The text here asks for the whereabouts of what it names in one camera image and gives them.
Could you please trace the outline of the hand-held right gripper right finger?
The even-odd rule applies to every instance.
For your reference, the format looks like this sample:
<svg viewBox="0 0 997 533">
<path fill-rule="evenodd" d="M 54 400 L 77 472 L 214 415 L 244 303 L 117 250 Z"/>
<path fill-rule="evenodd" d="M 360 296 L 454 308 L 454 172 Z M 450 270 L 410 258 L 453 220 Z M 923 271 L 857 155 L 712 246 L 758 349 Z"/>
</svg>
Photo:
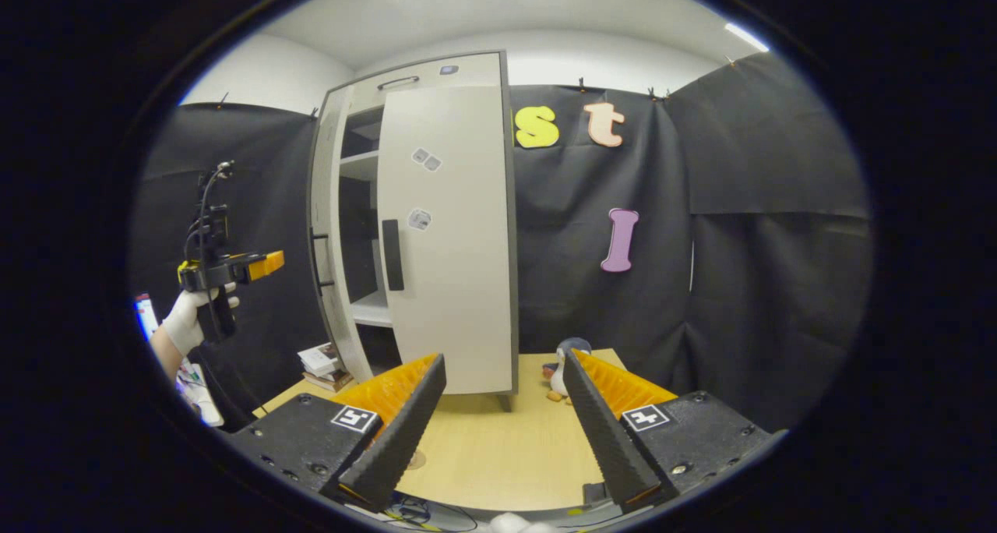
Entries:
<svg viewBox="0 0 997 533">
<path fill-rule="evenodd" d="M 623 513 L 684 503 L 767 458 L 787 435 L 712 392 L 673 394 L 578 349 L 562 378 L 613 504 Z"/>
</svg>

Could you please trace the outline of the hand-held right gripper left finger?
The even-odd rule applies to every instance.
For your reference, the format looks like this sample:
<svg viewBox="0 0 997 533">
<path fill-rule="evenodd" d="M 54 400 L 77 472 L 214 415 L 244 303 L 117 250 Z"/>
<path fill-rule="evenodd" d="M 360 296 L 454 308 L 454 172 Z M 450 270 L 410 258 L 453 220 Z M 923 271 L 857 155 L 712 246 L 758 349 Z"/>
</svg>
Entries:
<svg viewBox="0 0 997 533">
<path fill-rule="evenodd" d="M 297 394 L 229 441 L 284 482 L 381 512 L 445 389 L 444 355 L 431 353 L 332 399 Z"/>
</svg>

